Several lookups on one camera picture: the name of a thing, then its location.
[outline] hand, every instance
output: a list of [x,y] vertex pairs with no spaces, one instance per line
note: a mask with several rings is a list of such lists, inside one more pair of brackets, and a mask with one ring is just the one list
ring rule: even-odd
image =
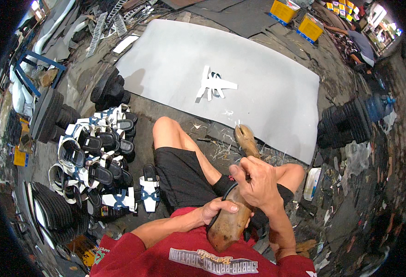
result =
[[212,218],[217,215],[218,210],[223,209],[229,213],[236,213],[239,207],[231,201],[222,201],[221,197],[215,198],[211,202],[206,203],[203,207],[200,207],[200,218],[202,225],[208,225]]
[[[260,208],[265,214],[283,208],[283,198],[278,192],[272,165],[249,156],[242,158],[239,166],[231,165],[229,172],[239,183],[240,194],[250,205]],[[250,183],[246,181],[246,174],[251,177]]]

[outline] white plastic container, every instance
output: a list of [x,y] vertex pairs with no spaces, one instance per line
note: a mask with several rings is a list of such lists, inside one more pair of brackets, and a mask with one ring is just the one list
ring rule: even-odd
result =
[[317,188],[318,178],[320,177],[321,168],[313,168],[309,170],[306,178],[303,196],[307,201],[312,201],[315,189]]

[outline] red t-shirt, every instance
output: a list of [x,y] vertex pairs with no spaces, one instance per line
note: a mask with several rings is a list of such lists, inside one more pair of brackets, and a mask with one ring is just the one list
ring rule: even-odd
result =
[[[195,208],[176,210],[171,217]],[[271,263],[243,240],[218,253],[206,238],[205,227],[175,232],[145,249],[132,233],[119,240],[104,236],[95,256],[90,276],[317,276],[308,258],[291,255]]]

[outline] worker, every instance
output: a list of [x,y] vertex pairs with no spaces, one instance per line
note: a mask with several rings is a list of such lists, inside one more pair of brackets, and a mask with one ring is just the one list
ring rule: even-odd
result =
[[340,28],[335,28],[328,25],[324,25],[324,27],[334,32],[342,33],[345,34],[346,36],[349,36],[354,42],[354,44],[357,46],[357,48],[360,49],[360,51],[350,53],[350,57],[357,64],[361,63],[366,64],[366,73],[367,74],[372,73],[371,69],[375,64],[372,47],[366,36],[361,33],[361,27],[358,23],[352,22],[352,25],[350,26],[351,30],[342,30]]
[[[229,167],[230,176],[222,175],[176,121],[162,117],[152,132],[161,192],[175,212],[170,218],[145,223],[119,240],[104,236],[91,277],[317,276],[312,261],[296,254],[293,228],[284,212],[284,204],[292,200],[303,180],[301,166],[273,167],[249,156]],[[206,238],[205,226],[220,209],[229,213],[238,210],[215,192],[234,180],[245,200],[269,218],[269,242],[276,265],[244,240],[218,253]]]

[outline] white foam sheet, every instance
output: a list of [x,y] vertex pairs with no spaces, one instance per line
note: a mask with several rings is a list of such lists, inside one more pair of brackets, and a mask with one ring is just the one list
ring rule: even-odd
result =
[[[238,89],[196,101],[206,65]],[[272,49],[222,30],[154,19],[117,69],[126,90],[232,128],[247,125],[267,145],[311,163],[319,77]]]

